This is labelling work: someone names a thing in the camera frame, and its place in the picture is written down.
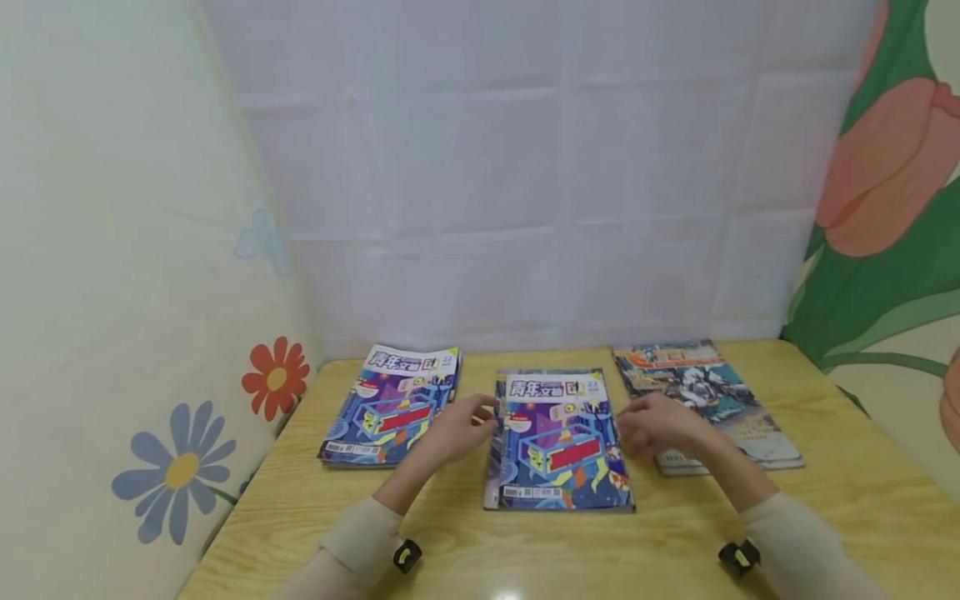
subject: blue flower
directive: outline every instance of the blue flower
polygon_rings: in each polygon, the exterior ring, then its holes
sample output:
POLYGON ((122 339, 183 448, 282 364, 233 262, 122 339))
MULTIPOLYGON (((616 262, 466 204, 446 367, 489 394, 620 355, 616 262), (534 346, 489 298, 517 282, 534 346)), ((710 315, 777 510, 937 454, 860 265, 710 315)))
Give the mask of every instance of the blue flower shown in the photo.
POLYGON ((225 420, 217 417, 210 421, 212 413, 213 402, 201 404, 194 413, 191 428, 190 407, 186 404, 174 407, 170 413, 173 454, 147 431, 141 431, 131 439, 133 454, 153 466, 124 471, 113 478, 111 487, 121 500, 143 496, 133 509, 136 516, 144 517, 136 532, 142 543, 150 543, 160 536, 163 519, 170 509, 170 538, 176 545, 182 544, 189 512, 187 498, 190 496, 204 515, 213 511, 218 495, 236 503, 228 494, 207 485, 207 482, 224 483, 229 479, 229 469, 214 463, 227 458, 237 446, 235 440, 229 440, 213 448, 224 430, 225 420))
POLYGON ((263 208, 253 213, 251 226, 240 231, 233 255, 244 260, 264 257, 281 277, 286 277, 289 271, 280 225, 272 224, 270 215, 263 208))

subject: red flower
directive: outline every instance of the red flower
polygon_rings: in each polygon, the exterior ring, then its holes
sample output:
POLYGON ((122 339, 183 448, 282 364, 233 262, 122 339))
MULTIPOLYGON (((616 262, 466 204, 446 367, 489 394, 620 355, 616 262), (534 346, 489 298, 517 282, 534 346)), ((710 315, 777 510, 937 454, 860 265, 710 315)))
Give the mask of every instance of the red flower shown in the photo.
POLYGON ((847 256, 890 248, 960 161, 960 98, 915 78, 887 91, 833 151, 817 225, 847 256))
POLYGON ((944 375, 944 396, 940 399, 940 423, 947 439, 960 452, 960 348, 953 353, 944 375))
POLYGON ((303 364, 303 346, 293 344, 287 351, 287 338, 280 336, 274 342, 274 353, 264 344, 259 344, 250 352, 250 362, 259 372, 249 372, 243 376, 243 389, 253 397, 251 407, 256 414, 264 399, 266 420, 274 420, 276 409, 289 413, 294 409, 296 396, 306 392, 305 377, 310 374, 310 366, 303 364))

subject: magazine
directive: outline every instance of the magazine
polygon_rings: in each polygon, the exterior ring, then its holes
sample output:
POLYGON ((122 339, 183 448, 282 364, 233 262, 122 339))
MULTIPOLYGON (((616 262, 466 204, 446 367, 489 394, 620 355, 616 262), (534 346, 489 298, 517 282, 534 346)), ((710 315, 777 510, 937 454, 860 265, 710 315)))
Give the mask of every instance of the magazine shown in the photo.
POLYGON ((632 512, 603 371, 501 371, 484 508, 632 512))
MULTIPOLYGON (((803 457, 756 401, 711 340, 614 348, 613 358, 633 397, 661 392, 697 411, 762 468, 800 468, 803 457)), ((677 450, 657 457, 664 475, 705 474, 677 450)))
POLYGON ((453 400, 461 360, 457 348, 374 346, 317 457, 331 467, 396 467, 453 400))

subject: white backdrop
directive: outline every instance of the white backdrop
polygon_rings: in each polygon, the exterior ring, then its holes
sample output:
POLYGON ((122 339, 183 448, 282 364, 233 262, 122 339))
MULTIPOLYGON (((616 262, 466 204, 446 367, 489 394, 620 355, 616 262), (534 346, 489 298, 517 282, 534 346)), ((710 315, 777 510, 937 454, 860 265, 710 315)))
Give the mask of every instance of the white backdrop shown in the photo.
POLYGON ((769 337, 875 0, 204 0, 332 357, 769 337))

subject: beige sleeve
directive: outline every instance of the beige sleeve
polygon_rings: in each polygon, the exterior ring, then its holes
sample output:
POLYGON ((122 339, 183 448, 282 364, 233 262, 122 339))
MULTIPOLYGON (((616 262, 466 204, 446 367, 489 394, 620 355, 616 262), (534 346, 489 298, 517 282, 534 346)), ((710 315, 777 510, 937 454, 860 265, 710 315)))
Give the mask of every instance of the beige sleeve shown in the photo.
POLYGON ((778 493, 742 515, 760 567, 782 600, 873 600, 886 594, 813 511, 778 493))
POLYGON ((281 600, 362 600, 393 562, 403 518, 373 498, 341 516, 279 595, 281 600))

